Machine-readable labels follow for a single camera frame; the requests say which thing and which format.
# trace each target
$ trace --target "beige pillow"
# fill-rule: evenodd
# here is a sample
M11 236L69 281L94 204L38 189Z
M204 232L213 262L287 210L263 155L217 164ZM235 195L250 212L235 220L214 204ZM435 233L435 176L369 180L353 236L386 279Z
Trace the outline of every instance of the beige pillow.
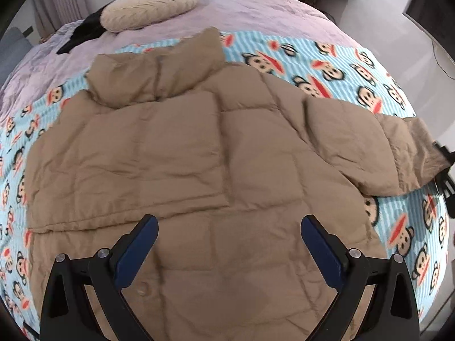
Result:
M100 23L110 32L143 28L193 9L199 0L115 0L106 6Z

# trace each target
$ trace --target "floor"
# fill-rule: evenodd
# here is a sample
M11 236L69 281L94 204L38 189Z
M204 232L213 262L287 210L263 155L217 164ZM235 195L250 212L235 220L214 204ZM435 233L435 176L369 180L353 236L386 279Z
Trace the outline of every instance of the floor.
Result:
M318 7L370 49L405 91L433 136L455 150L455 80L436 64L430 38L403 15L408 0L321 0ZM445 52L436 56L455 77Z

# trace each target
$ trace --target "jacket sleeve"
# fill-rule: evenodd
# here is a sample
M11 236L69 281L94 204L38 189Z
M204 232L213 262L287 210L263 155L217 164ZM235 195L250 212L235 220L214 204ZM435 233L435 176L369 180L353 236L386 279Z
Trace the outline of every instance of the jacket sleeve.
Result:
M450 167L419 118L313 97L304 99L303 110L315 151L365 195L405 194Z

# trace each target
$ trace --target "blue gripper pad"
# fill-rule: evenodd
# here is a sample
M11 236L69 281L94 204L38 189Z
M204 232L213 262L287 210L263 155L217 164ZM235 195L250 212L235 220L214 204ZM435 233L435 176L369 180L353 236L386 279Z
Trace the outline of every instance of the blue gripper pad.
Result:
M117 261L114 276L116 288L120 290L131 285L157 237L158 220L149 215L148 221Z
M344 284L343 267L336 254L334 254L333 250L330 248L329 243L324 238L324 233L320 232L311 222L309 216L302 219L300 233L311 256L315 260L319 271L324 277L325 283L327 283L327 286L335 288L339 292Z

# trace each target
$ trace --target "tan puffer jacket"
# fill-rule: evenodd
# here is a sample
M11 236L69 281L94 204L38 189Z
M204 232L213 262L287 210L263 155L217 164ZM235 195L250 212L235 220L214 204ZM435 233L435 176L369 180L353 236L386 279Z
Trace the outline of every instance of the tan puffer jacket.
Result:
M335 292L302 217L384 257L361 193L403 194L448 167L419 119L307 97L226 63L214 28L99 55L87 79L26 166L34 301L40 310L57 254L91 256L153 214L158 241L124 294L156 341L304 340Z

